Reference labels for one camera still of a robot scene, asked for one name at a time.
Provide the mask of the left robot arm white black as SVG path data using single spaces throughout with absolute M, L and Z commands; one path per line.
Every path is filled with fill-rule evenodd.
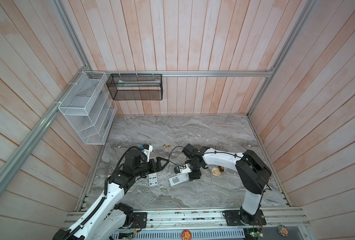
M 131 146 L 120 157 L 112 174 L 104 180 L 104 189 L 83 216 L 66 231 L 60 229 L 54 240 L 108 240 L 121 227 L 135 227 L 133 208 L 120 200 L 137 180 L 162 171 L 168 159 L 149 157 L 150 145 Z

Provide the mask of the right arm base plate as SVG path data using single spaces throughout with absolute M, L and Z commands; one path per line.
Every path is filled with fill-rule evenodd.
M 265 226 L 267 224 L 263 211 L 258 209 L 254 215 L 241 210 L 227 210 L 222 212 L 227 226 Z

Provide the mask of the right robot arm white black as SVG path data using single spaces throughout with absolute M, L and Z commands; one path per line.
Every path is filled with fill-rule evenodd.
M 184 170 L 188 170 L 187 174 L 191 181 L 200 179 L 202 175 L 201 168 L 206 169 L 207 165 L 224 167 L 239 174 L 246 193 L 239 210 L 239 220 L 236 219 L 236 214 L 224 212 L 227 218 L 234 221 L 233 223 L 228 223 L 229 226 L 237 226 L 241 223 L 253 225 L 263 215 L 260 210 L 261 201 L 266 188 L 271 189 L 268 182 L 272 171 L 254 151 L 229 153 L 209 147 L 197 149 L 188 144 L 183 147 L 182 153 L 187 160 L 181 173 Z

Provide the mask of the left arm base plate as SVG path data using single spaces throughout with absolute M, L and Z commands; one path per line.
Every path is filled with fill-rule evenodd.
M 143 229 L 147 224 L 147 212 L 134 212 L 126 215 L 124 225 L 121 229 Z

